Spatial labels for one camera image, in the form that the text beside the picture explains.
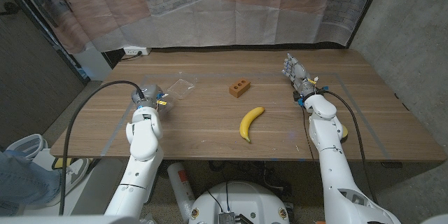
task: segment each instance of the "wooden table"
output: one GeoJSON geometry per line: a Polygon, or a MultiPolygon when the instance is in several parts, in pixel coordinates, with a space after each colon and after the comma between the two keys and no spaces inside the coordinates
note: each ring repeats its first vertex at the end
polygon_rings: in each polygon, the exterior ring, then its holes
{"type": "MultiPolygon", "coordinates": [[[[319,77],[318,86],[327,85],[350,104],[360,125],[368,160],[446,159],[441,147],[358,52],[290,53],[313,77],[319,77]]],[[[302,110],[293,101],[291,82],[281,74],[285,57],[286,51],[153,51],[149,56],[119,63],[106,82],[157,83],[166,90],[179,79],[180,71],[184,78],[198,79],[192,92],[176,101],[162,119],[164,137],[160,145],[165,159],[311,160],[302,110]],[[228,88],[241,77],[249,79],[251,87],[235,98],[228,88]],[[264,106],[265,112],[251,126],[249,144],[240,137],[239,124],[257,106],[264,106]]],[[[125,125],[135,110],[130,102],[131,91],[127,85],[111,86],[86,104],[71,133],[70,156],[129,156],[125,125]]],[[[336,105],[339,120],[349,130],[349,138],[342,145],[347,158],[360,160],[350,114],[340,101],[326,97],[336,105]]],[[[52,147],[53,155],[62,155],[64,136],[52,147]]],[[[312,150],[318,157],[315,147],[312,150]]]]}

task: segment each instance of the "jeans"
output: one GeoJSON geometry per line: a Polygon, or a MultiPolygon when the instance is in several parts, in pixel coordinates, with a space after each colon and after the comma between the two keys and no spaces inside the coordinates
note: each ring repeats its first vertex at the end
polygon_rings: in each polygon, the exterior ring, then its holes
{"type": "Polygon", "coordinates": [[[47,171],[23,157],[0,152],[0,216],[17,213],[19,204],[45,204],[60,193],[61,171],[47,171]]]}

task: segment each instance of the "clear plastic container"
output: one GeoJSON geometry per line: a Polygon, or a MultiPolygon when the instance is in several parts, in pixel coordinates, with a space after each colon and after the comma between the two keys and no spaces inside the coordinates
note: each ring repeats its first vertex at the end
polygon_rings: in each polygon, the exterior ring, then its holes
{"type": "Polygon", "coordinates": [[[194,75],[184,74],[182,72],[178,75],[179,79],[168,88],[167,93],[176,99],[185,99],[196,86],[197,78],[194,75]]]}

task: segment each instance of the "red label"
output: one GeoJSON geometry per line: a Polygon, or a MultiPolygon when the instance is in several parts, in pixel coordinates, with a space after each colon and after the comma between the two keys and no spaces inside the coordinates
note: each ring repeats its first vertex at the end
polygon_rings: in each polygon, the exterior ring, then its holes
{"type": "Polygon", "coordinates": [[[181,182],[188,181],[187,172],[185,170],[178,171],[179,178],[181,179],[181,182]]]}

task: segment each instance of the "orange brick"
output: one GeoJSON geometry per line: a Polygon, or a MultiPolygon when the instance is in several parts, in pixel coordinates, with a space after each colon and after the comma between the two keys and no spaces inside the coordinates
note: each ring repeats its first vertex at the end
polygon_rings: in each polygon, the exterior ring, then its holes
{"type": "Polygon", "coordinates": [[[240,97],[246,90],[251,87],[251,82],[245,78],[240,78],[236,83],[229,87],[229,93],[234,97],[240,97]]]}

